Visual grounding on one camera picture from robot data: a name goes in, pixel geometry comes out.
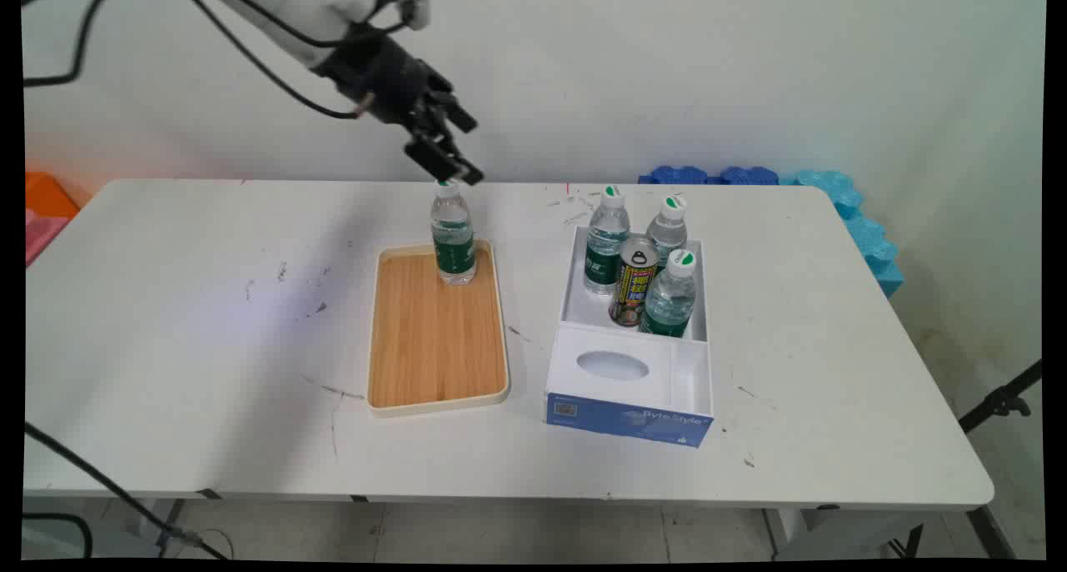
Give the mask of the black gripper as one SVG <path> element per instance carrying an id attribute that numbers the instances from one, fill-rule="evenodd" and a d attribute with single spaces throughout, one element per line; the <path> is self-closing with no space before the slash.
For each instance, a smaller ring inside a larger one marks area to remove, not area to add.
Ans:
<path id="1" fill-rule="evenodd" d="M 381 123 L 426 132 L 412 133 L 403 150 L 439 182 L 473 187 L 484 180 L 483 170 L 469 163 L 448 138 L 431 138 L 451 134 L 447 120 L 464 133 L 475 130 L 477 120 L 458 104 L 447 78 L 411 55 L 383 28 L 349 25 L 343 43 L 312 72 L 330 79 L 354 104 L 372 94 L 366 112 Z"/>

